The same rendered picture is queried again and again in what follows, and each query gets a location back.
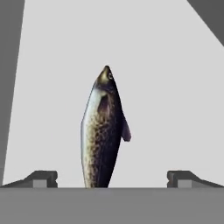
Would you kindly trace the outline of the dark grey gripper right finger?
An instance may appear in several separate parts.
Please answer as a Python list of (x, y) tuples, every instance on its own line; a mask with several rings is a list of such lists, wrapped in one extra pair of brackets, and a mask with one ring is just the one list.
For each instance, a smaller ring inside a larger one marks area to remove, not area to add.
[(224, 188), (224, 185), (201, 179), (191, 171), (168, 171), (167, 179), (168, 188)]

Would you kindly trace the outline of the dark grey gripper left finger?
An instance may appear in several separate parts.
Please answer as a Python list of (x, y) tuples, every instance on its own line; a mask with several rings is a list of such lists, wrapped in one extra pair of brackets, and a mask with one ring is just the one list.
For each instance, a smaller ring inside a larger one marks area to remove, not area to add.
[(56, 171), (34, 171), (26, 178), (2, 185), (2, 188), (57, 188)]

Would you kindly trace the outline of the dark speckled frozen fish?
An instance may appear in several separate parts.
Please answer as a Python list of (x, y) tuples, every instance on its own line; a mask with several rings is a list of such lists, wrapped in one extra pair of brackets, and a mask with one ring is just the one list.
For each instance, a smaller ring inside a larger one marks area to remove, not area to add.
[(129, 142), (115, 78), (106, 65), (94, 81), (80, 126), (81, 165), (86, 188), (108, 188), (121, 139)]

